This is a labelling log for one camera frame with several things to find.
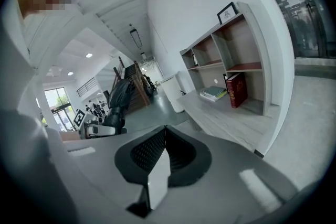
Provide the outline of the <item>grey wooden hutch shelf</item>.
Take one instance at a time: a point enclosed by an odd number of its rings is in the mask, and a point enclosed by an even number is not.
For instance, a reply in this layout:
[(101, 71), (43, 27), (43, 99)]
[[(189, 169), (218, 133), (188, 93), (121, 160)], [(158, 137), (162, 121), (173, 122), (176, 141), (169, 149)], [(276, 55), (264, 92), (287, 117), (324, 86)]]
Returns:
[[(262, 115), (267, 116), (272, 82), (266, 42), (250, 6), (237, 2), (237, 7), (237, 15), (210, 29), (181, 50), (180, 55), (197, 90), (210, 86), (224, 88), (223, 74), (229, 78), (244, 73), (248, 98), (261, 101)], [(193, 54), (198, 66), (194, 66)]]

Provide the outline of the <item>teal book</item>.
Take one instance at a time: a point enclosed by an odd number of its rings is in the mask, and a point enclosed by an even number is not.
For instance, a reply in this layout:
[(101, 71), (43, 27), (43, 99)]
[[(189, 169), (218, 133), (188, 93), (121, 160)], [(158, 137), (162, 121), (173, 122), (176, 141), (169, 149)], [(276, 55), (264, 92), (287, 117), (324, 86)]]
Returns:
[(211, 86), (203, 90), (203, 94), (208, 95), (210, 97), (217, 97), (220, 94), (224, 93), (226, 91), (225, 88)]

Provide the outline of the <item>black picture frame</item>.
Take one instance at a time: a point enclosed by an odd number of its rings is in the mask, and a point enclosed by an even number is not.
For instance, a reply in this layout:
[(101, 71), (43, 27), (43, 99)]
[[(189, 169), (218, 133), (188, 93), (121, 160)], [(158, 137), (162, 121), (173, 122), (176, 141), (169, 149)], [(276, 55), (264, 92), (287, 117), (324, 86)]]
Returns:
[(219, 20), (219, 23), (222, 25), (237, 14), (238, 10), (235, 4), (233, 2), (230, 2), (217, 14), (217, 18)]

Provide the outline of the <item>person's light shirt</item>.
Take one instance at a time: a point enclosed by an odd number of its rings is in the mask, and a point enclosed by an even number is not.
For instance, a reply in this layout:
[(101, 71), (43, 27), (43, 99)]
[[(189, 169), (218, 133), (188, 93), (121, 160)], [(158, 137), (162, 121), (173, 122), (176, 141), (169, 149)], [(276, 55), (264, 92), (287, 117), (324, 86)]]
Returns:
[(78, 224), (76, 207), (51, 159), (47, 133), (36, 118), (19, 112), (34, 71), (10, 34), (18, 31), (0, 17), (1, 187), (27, 224)]

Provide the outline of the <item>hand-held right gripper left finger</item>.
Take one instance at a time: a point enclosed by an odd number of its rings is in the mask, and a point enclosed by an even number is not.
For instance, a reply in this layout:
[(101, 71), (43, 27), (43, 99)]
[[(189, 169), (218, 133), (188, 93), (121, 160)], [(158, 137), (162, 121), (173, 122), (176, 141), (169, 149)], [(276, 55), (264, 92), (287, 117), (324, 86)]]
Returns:
[(164, 157), (166, 127), (65, 143), (81, 172), (81, 182), (96, 190), (85, 198), (94, 214), (111, 224), (166, 224), (166, 216), (154, 210), (166, 194), (155, 184), (166, 184)]

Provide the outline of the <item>black framed glass door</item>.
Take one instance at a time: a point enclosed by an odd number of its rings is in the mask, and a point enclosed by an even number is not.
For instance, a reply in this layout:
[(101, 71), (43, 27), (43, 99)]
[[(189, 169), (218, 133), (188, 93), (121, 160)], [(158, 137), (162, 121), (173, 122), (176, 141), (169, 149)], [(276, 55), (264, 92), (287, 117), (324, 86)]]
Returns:
[(276, 0), (292, 39), (296, 58), (328, 58), (327, 32), (322, 19), (324, 4), (318, 0), (301, 0), (288, 6)]

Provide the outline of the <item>white book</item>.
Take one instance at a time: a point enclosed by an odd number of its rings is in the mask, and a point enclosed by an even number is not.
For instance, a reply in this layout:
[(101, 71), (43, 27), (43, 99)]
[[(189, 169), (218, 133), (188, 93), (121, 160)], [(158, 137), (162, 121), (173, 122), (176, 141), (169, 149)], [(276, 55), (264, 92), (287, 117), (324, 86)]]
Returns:
[(206, 94), (204, 94), (204, 93), (202, 93), (202, 92), (200, 92), (199, 94), (200, 94), (200, 96), (201, 96), (202, 98), (204, 98), (204, 99), (206, 99), (206, 100), (209, 100), (209, 101), (212, 101), (212, 102), (217, 102), (217, 101), (220, 99), (220, 97), (219, 97), (219, 98), (217, 98), (217, 97), (212, 97), (212, 96), (206, 95)]

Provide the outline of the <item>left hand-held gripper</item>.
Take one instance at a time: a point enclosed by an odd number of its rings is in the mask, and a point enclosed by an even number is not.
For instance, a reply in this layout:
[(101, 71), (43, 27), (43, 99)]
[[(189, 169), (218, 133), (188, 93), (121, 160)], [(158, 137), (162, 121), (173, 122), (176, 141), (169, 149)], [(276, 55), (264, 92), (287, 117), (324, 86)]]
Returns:
[(116, 134), (115, 128), (101, 125), (102, 121), (103, 118), (99, 116), (78, 110), (74, 119), (74, 125), (78, 130), (80, 138), (91, 138), (91, 136), (114, 136)]

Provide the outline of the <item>dark wooden staircase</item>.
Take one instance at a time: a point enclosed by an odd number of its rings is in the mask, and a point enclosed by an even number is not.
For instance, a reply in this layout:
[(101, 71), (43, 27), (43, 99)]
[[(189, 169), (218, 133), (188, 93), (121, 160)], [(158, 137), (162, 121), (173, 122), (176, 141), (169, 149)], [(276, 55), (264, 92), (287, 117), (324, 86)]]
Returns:
[(150, 105), (151, 91), (149, 90), (149, 84), (142, 74), (138, 63), (134, 61), (132, 65), (126, 67), (121, 57), (119, 56), (118, 58), (120, 63), (117, 68), (114, 67), (113, 69), (116, 76), (113, 82), (112, 89), (115, 89), (116, 84), (121, 79), (127, 79), (134, 84), (134, 93), (131, 97), (129, 107), (126, 111), (126, 114), (131, 114), (145, 106)]

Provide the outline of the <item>large window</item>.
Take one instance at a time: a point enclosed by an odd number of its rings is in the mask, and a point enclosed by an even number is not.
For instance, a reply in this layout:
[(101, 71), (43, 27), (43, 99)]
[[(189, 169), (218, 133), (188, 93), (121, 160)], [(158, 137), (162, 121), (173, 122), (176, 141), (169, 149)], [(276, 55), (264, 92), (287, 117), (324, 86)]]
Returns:
[(45, 91), (45, 96), (53, 117), (61, 131), (75, 131), (74, 110), (64, 88)]

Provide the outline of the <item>person's left forearm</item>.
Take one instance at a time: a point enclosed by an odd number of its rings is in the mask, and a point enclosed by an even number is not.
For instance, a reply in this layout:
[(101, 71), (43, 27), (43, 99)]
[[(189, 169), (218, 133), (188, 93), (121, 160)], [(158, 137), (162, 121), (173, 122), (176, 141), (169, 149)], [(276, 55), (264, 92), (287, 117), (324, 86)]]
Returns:
[(78, 132), (59, 132), (59, 135), (63, 142), (81, 140)]

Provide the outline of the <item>red hardcover book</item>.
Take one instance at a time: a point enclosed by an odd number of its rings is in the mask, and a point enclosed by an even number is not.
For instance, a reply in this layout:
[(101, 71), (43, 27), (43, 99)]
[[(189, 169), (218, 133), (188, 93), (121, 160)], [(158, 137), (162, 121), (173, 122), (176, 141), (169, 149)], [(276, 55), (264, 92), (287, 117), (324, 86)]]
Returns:
[(238, 108), (248, 97), (244, 73), (236, 73), (226, 80), (232, 108)]

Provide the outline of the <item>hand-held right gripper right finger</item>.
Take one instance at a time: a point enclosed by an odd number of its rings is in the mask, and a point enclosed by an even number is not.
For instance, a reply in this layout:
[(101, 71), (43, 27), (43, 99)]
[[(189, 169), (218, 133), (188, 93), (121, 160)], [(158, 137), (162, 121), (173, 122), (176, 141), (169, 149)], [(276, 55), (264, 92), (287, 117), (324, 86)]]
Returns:
[(283, 173), (245, 147), (191, 128), (177, 130), (204, 143), (212, 163), (196, 183), (170, 188), (156, 210), (155, 224), (247, 224), (266, 215), (240, 174), (253, 170), (281, 204), (298, 193)]

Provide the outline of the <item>balcony railing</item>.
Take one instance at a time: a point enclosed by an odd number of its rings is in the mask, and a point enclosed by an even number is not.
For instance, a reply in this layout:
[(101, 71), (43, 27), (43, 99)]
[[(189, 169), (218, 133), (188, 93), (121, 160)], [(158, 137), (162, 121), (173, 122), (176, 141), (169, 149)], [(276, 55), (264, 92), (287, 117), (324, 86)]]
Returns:
[(77, 89), (77, 95), (81, 100), (84, 100), (92, 95), (101, 93), (101, 88), (95, 78), (91, 78)]

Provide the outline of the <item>black pendant ceiling lamp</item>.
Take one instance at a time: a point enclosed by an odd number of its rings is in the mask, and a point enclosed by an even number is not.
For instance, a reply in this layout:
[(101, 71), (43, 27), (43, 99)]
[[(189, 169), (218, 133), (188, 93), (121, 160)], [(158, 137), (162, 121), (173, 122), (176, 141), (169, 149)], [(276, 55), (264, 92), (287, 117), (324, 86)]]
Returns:
[(132, 39), (133, 39), (135, 45), (136, 45), (139, 49), (142, 48), (143, 45), (142, 45), (142, 41), (141, 41), (141, 39), (140, 39), (140, 36), (139, 36), (138, 31), (137, 31), (136, 29), (132, 29), (132, 30), (130, 31), (130, 35), (131, 35), (131, 37), (132, 37)]

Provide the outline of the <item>grey wooden desk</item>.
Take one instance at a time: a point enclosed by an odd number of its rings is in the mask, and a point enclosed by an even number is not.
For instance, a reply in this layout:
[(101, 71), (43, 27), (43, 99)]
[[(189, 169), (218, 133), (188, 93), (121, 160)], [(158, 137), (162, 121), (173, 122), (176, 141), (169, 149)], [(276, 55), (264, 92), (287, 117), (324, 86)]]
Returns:
[(251, 152), (274, 121), (271, 115), (262, 115), (263, 103), (252, 98), (235, 109), (229, 95), (212, 102), (195, 90), (177, 101), (206, 134), (237, 143)]

